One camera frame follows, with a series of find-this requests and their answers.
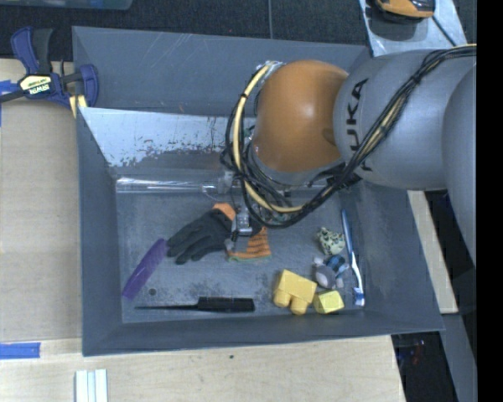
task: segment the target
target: black surface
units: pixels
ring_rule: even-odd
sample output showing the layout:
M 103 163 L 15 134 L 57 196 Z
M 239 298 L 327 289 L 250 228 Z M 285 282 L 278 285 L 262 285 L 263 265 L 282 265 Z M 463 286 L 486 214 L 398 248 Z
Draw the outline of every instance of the black surface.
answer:
M 454 3 L 468 42 L 475 43 L 477 0 L 454 0 Z M 357 0 L 271 0 L 270 4 L 269 0 L 134 0 L 126 12 L 0 6 L 0 57 L 12 56 L 9 38 L 17 29 L 27 25 L 53 28 L 49 57 L 69 61 L 72 60 L 73 25 L 342 44 L 366 43 L 365 25 Z M 436 208 L 433 213 L 438 219 Z M 449 271 L 455 282 L 457 277 L 474 270 L 466 268 L 463 254 L 452 254 L 450 246 L 450 241 L 448 246 L 443 245 L 447 250 L 445 259 L 452 264 Z M 458 295 L 461 289 L 454 289 Z M 476 359 L 476 309 L 465 312 L 463 317 Z M 398 343 L 398 338 L 393 337 L 395 343 Z M 406 361 L 400 362 L 407 401 L 455 401 L 437 336 L 423 334 L 414 338 L 422 338 L 427 344 L 419 354 L 422 357 L 417 365 L 409 363 L 411 366 L 407 366 Z

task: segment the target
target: black cable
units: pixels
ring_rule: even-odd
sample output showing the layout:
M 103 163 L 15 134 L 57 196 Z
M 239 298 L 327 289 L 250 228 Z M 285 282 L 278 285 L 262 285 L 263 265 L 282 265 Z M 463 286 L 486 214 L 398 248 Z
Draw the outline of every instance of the black cable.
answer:
M 433 21 L 436 24 L 436 27 L 438 27 L 439 31 L 442 32 L 443 36 L 453 45 L 457 46 L 456 42 L 451 38 L 451 36 L 448 35 L 447 31 L 445 31 L 445 28 L 443 28 L 443 25 L 438 21 L 438 19 L 433 15 Z
M 247 164 L 247 157 L 249 151 L 249 144 L 244 147 L 244 143 L 241 142 L 241 170 L 235 165 L 235 159 L 232 156 L 231 144 L 226 141 L 226 149 L 222 151 L 223 155 L 229 153 L 231 156 L 231 163 L 228 163 L 226 159 L 222 161 L 229 169 L 235 172 L 236 178 L 241 182 L 241 190 L 244 198 L 244 202 L 250 212 L 250 215 L 264 224 L 268 228 L 287 228 L 293 224 L 296 224 L 308 214 L 315 211 L 320 205 L 327 201 L 335 192 L 342 188 L 346 188 L 353 183 L 357 183 L 359 178 L 354 178 L 354 171 L 361 165 L 361 163 L 367 159 L 367 157 L 373 153 L 376 148 L 381 144 L 381 142 L 386 138 L 391 129 L 395 126 L 398 119 L 402 115 L 409 96 L 412 91 L 419 85 L 421 79 L 428 75 L 431 71 L 435 70 L 442 62 L 446 59 L 460 58 L 464 56 L 473 56 L 476 54 L 476 46 L 461 46 L 446 50 L 435 50 L 428 53 L 420 67 L 416 72 L 410 76 L 410 78 L 402 85 L 402 87 L 393 95 L 390 99 L 382 113 L 376 119 L 375 123 L 372 125 L 371 129 L 367 132 L 363 138 L 360 147 L 352 155 L 349 162 L 344 166 L 340 167 L 340 173 L 329 178 L 329 184 L 322 188 L 311 200 L 302 206 L 299 211 L 291 213 L 279 213 L 274 209 L 263 210 L 268 213 L 269 216 L 265 217 L 258 213 L 253 208 L 253 203 L 250 196 L 246 190 L 245 183 L 249 183 L 253 189 L 265 200 L 267 204 L 272 204 L 271 201 L 267 200 L 265 197 L 268 195 L 270 198 L 274 199 L 278 204 L 283 204 L 287 201 L 279 192 L 274 188 L 269 186 L 267 181 L 262 181 L 253 170 L 251 170 Z M 241 129 L 243 128 L 243 117 L 241 118 Z M 229 139 L 229 132 L 231 130 L 232 122 L 234 121 L 234 115 L 230 119 L 231 123 L 228 124 L 226 129 L 226 139 Z

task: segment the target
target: yellow cable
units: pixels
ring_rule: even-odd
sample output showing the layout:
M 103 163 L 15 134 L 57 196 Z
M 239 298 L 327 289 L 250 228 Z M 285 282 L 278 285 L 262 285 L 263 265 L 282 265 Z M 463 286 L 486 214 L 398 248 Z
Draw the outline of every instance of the yellow cable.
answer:
M 240 154 L 240 135 L 239 128 L 241 125 L 242 111 L 244 110 L 244 105 L 246 104 L 247 97 L 252 92 L 253 88 L 255 88 L 256 84 L 261 80 L 261 78 L 270 70 L 273 66 L 272 64 L 265 64 L 261 67 L 259 71 L 253 76 L 250 80 L 250 83 L 244 89 L 244 93 L 242 94 L 240 100 L 236 105 L 235 111 L 235 120 L 233 121 L 233 156 L 235 158 L 236 167 L 239 170 L 241 168 L 241 154 Z M 244 186 L 246 187 L 246 191 L 248 194 L 263 208 L 268 209 L 270 211 L 276 211 L 278 213 L 295 213 L 302 210 L 303 206 L 298 207 L 279 207 L 277 205 L 273 205 L 268 203 L 257 191 L 249 184 L 249 182 L 245 181 Z

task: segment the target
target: black glove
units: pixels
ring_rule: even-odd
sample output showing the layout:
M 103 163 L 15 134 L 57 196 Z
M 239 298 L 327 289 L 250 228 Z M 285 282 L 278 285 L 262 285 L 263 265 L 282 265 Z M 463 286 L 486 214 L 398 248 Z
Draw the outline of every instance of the black glove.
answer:
M 184 264 L 213 251 L 225 250 L 225 241 L 231 237 L 231 223 L 232 219 L 221 209 L 209 210 L 168 240 L 168 256 L 178 256 L 175 263 Z

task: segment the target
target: small toy figure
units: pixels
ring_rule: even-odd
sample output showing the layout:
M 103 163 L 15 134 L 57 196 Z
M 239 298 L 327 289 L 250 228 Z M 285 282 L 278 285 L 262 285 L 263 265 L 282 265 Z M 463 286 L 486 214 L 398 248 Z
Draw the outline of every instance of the small toy figure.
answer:
M 341 274 L 350 268 L 346 260 L 341 255 L 332 255 L 326 260 L 315 257 L 313 260 L 315 270 L 315 280 L 324 289 L 335 289 L 343 287 Z
M 317 239 L 325 255 L 338 255 L 345 248 L 343 233 L 334 232 L 325 227 L 317 233 Z

